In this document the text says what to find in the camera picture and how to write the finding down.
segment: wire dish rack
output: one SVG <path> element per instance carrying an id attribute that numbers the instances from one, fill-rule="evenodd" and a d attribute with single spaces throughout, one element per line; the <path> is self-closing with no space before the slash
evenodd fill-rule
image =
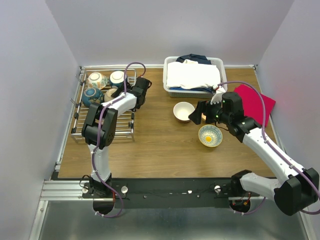
<path id="1" fill-rule="evenodd" d="M 103 94 L 106 94 L 106 92 L 111 89 L 111 86 L 109 84 L 109 77 L 114 71 L 124 71 L 125 69 L 85 69 L 84 73 L 82 74 L 82 77 L 79 78 L 80 82 L 80 91 L 79 95 L 77 96 L 77 100 L 70 99 L 71 102 L 75 105 L 76 112 L 74 113 L 74 124 L 73 128 L 71 129 L 71 137 L 74 139 L 74 141 L 77 143 L 80 140 L 84 140 L 84 137 L 81 135 L 82 128 L 84 126 L 88 110 L 89 108 L 84 106 L 81 102 L 82 100 L 82 94 L 83 92 L 88 88 L 87 85 L 87 78 L 91 73 L 101 73 L 104 76 L 108 78 L 108 83 L 106 87 L 101 89 Z M 127 70 L 127 80 L 128 82 L 133 86 L 136 84 L 137 79 L 137 71 L 134 68 L 129 68 Z M 122 115 L 120 115 L 117 118 L 116 122 L 116 128 L 115 128 L 115 135 L 114 139 L 131 139 L 132 141 L 135 141 L 134 137 L 134 131 L 135 131 L 135 113 L 131 110 L 126 111 Z"/>

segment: screw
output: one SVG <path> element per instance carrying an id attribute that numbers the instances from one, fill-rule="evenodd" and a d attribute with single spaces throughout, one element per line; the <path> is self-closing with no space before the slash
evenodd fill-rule
<path id="1" fill-rule="evenodd" d="M 128 192 L 128 188 L 127 188 L 127 186 L 123 186 L 122 188 L 121 188 L 121 192 L 123 193 L 123 194 L 126 194 L 127 192 Z"/>
<path id="2" fill-rule="evenodd" d="M 214 187 L 214 191 L 216 192 L 216 193 L 220 193 L 221 192 L 221 187 L 220 186 L 215 186 Z"/>
<path id="3" fill-rule="evenodd" d="M 82 191 L 83 194 L 86 194 L 87 192 L 89 192 L 89 190 L 88 190 L 87 188 L 84 188 L 84 187 L 82 188 L 81 191 Z"/>

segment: blue teacup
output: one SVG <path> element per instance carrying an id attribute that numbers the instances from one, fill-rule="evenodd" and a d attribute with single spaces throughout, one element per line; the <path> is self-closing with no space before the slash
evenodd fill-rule
<path id="1" fill-rule="evenodd" d="M 83 104 L 89 108 L 91 103 L 98 103 L 102 104 L 104 102 L 104 94 L 102 91 L 96 87 L 90 87 L 87 88 L 83 93 L 82 93 L 82 98 L 81 98 Z"/>

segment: blue patterned bowl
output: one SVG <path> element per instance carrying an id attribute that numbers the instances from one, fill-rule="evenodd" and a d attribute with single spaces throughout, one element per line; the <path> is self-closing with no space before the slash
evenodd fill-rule
<path id="1" fill-rule="evenodd" d="M 222 132 L 219 128 L 213 125 L 204 125 L 198 132 L 200 142 L 210 148 L 220 145 L 222 142 Z"/>
<path id="2" fill-rule="evenodd" d="M 96 87 L 87 88 L 82 93 L 82 102 L 83 104 L 89 108 L 91 103 L 102 104 L 104 102 L 104 94 L 101 90 Z"/>

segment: navy cloth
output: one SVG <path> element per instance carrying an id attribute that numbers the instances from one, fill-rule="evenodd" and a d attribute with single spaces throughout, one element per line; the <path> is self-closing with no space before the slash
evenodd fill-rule
<path id="1" fill-rule="evenodd" d="M 178 90 L 178 91 L 203 91 L 212 94 L 213 88 L 202 88 L 202 87 L 197 87 L 197 88 L 192 88 L 192 89 L 184 89 L 182 87 L 170 87 L 170 90 Z"/>
<path id="2" fill-rule="evenodd" d="M 203 55 L 197 55 L 197 54 L 189 54 L 189 55 L 184 55 L 180 56 L 176 59 L 176 62 L 183 63 L 186 59 L 196 61 L 199 64 L 207 64 L 211 65 L 211 61 L 207 59 L 206 56 Z"/>

